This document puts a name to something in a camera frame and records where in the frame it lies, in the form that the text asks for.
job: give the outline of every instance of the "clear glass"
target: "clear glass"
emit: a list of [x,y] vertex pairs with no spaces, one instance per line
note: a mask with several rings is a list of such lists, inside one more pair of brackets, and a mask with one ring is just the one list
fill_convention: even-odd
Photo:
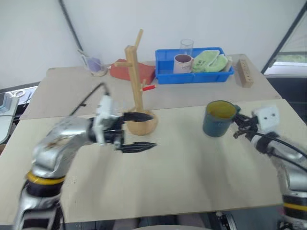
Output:
[[180,41],[180,53],[192,56],[194,41],[191,39],[182,39]]

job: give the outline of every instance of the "blue mug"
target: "blue mug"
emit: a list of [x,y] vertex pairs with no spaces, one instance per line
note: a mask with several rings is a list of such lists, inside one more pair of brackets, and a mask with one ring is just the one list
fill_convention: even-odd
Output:
[[202,130],[210,137],[223,136],[240,110],[239,106],[227,101],[210,102],[206,108]]

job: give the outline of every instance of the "white mug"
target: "white mug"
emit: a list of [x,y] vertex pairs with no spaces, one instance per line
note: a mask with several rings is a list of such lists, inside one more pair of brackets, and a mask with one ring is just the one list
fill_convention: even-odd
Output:
[[193,58],[187,54],[177,54],[174,57],[174,73],[191,73]]

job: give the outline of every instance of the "blue plastic tray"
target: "blue plastic tray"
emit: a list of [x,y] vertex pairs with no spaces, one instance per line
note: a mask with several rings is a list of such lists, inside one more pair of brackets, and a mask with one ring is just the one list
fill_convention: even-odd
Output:
[[[195,58],[204,50],[219,50],[220,54],[224,54],[220,47],[194,48],[192,57]],[[174,56],[179,53],[180,49],[158,49],[155,51],[155,75],[159,84],[225,82],[229,75],[234,74],[233,67],[228,72],[173,73]]]

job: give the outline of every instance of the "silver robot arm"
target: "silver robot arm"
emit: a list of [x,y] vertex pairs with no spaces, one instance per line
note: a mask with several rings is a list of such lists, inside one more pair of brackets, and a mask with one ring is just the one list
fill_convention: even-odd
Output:
[[[276,106],[255,110],[252,115],[252,118],[245,115],[236,117],[235,122],[239,126],[239,131],[234,137],[246,134],[245,137],[252,145],[260,153],[267,154],[275,166],[283,196],[280,228],[307,230],[307,151],[298,144],[280,137],[275,131],[279,124]],[[261,136],[262,134],[277,141]]]
[[61,187],[72,161],[84,145],[98,142],[114,144],[123,153],[141,152],[156,144],[134,142],[124,145],[122,124],[127,120],[141,122],[152,117],[140,113],[113,113],[112,98],[105,95],[95,118],[68,116],[57,123],[34,149],[31,171],[26,175],[13,230],[58,230],[64,218],[60,206]]

